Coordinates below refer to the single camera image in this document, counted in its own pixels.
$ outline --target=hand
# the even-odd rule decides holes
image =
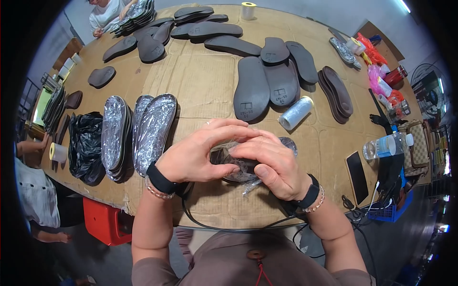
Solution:
[[[261,164],[255,167],[255,174],[277,198],[303,200],[312,184],[310,176],[299,168],[293,151],[274,134],[263,130],[260,133],[261,137],[230,149],[230,155],[258,160]]]
[[[68,234],[68,233],[65,233],[65,232],[59,232],[57,234],[58,238],[59,238],[59,242],[62,242],[62,243],[69,243],[71,241],[71,235]]]
[[[49,134],[45,132],[43,136],[43,140],[40,142],[41,149],[46,148],[46,146],[48,145],[48,140],[49,140]]]
[[[104,34],[102,28],[97,28],[95,31],[92,33],[92,35],[96,38],[100,38]]]
[[[122,18],[124,18],[125,14],[127,13],[130,7],[130,5],[126,5],[124,8],[122,8],[121,13],[119,13],[119,20],[122,20]]]
[[[211,119],[208,123],[171,146],[156,162],[156,168],[169,181],[208,182],[236,173],[240,170],[237,165],[210,163],[210,149],[224,140],[260,136],[242,120]]]

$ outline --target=white cloth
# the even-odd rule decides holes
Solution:
[[[18,158],[15,158],[14,168],[19,199],[27,220],[34,220],[44,227],[60,227],[57,193],[44,171],[27,167]]]
[[[95,6],[89,16],[91,32],[101,28],[104,33],[119,22],[119,14],[130,0],[110,0],[105,7]]]

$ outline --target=black wristband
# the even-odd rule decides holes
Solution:
[[[312,184],[310,185],[305,198],[303,200],[297,201],[297,205],[303,209],[309,208],[313,202],[316,201],[320,193],[320,184],[318,183],[318,180],[315,179],[312,174],[309,174],[309,176],[312,179]]]
[[[173,183],[164,177],[164,175],[156,168],[156,162],[151,162],[148,170],[146,171],[146,175],[148,175],[153,186],[159,192],[165,194],[174,194],[175,188],[179,185],[179,183]]]

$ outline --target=bottle cap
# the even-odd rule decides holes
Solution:
[[[407,143],[407,146],[412,146],[414,144],[414,137],[412,134],[407,134],[405,136],[405,143]]]

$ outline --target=blue plastic basket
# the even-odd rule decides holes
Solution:
[[[411,190],[410,192],[407,193],[407,197],[405,198],[404,205],[400,210],[396,210],[396,205],[392,204],[391,206],[385,209],[382,209],[382,210],[374,210],[374,211],[371,210],[368,214],[368,218],[371,220],[377,220],[377,221],[395,222],[398,220],[398,218],[404,213],[404,211],[410,205],[413,197],[414,197],[413,191]],[[377,202],[377,203],[374,203],[372,207],[374,209],[377,209],[383,206]]]

